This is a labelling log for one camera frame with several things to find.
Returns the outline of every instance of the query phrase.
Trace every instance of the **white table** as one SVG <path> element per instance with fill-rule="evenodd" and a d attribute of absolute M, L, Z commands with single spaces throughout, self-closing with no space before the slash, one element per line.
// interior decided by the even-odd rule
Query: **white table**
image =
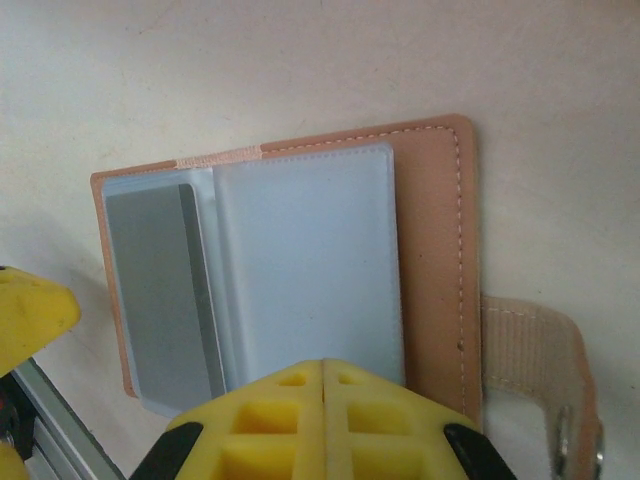
<path fill-rule="evenodd" d="M 125 474 L 167 420 L 122 390 L 89 175 L 460 112 L 479 135 L 483 290 L 575 319 L 607 431 L 604 478 L 635 477 L 637 2 L 4 7 L 2 261 L 75 291 L 82 321 L 36 358 Z M 514 421 L 513 435 L 528 428 Z"/>

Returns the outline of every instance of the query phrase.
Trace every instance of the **card holder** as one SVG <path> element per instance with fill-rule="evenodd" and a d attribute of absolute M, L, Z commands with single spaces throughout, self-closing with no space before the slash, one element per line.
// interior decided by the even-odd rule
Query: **card holder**
<path fill-rule="evenodd" d="M 171 416 L 295 362 L 404 383 L 384 143 L 108 178 L 134 391 Z"/>

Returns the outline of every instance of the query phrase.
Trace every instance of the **beige strap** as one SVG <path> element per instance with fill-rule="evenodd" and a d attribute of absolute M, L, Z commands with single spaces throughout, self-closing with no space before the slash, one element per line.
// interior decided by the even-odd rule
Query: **beige strap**
<path fill-rule="evenodd" d="M 483 297 L 482 314 L 485 385 L 542 407 L 556 478 L 597 478 L 602 428 L 576 325 L 548 308 L 500 298 Z"/>

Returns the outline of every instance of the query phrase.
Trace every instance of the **stitched edge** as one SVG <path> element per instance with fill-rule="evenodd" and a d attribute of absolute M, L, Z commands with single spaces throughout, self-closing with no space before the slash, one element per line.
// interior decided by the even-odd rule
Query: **stitched edge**
<path fill-rule="evenodd" d="M 456 131 L 444 125 L 427 125 L 423 127 L 413 127 L 413 128 L 403 128 L 401 130 L 393 130 L 391 132 L 382 132 L 382 133 L 371 133 L 369 135 L 358 135 L 355 137 L 346 137 L 340 138 L 337 140 L 326 140 L 324 142 L 318 143 L 310 143 L 306 145 L 294 145 L 291 147 L 285 148 L 276 148 L 273 150 L 268 150 L 264 152 L 264 154 L 276 153 L 276 152 L 287 152 L 291 150 L 299 150 L 302 148 L 311 148 L 311 147 L 319 147 L 323 145 L 332 145 L 335 143 L 344 143 L 351 142 L 356 140 L 365 140 L 370 138 L 382 138 L 389 135 L 397 135 L 399 133 L 411 133 L 411 132 L 420 132 L 424 130 L 446 130 L 451 133 L 453 136 L 453 142 L 455 145 L 456 152 L 456 181 L 457 181 L 457 205 L 458 205 L 458 322 L 460 326 L 460 340 L 458 342 L 458 350 L 460 351 L 460 388 L 462 393 L 462 413 L 466 414 L 467 411 L 467 385 L 466 385 L 466 372 L 465 372 L 465 357 L 464 357 L 464 288 L 463 288 L 463 262 L 462 262 L 462 173 L 460 166 L 460 142 L 458 140 L 458 135 Z"/>

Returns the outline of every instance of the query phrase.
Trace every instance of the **leather cover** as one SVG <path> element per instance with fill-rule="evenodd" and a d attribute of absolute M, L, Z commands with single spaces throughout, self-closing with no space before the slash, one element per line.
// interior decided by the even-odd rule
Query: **leather cover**
<path fill-rule="evenodd" d="M 395 156 L 405 369 L 412 390 L 478 421 L 481 414 L 475 146 L 449 115 L 263 144 L 92 175 L 125 390 L 133 395 L 102 198 L 111 176 L 198 168 L 385 141 Z"/>

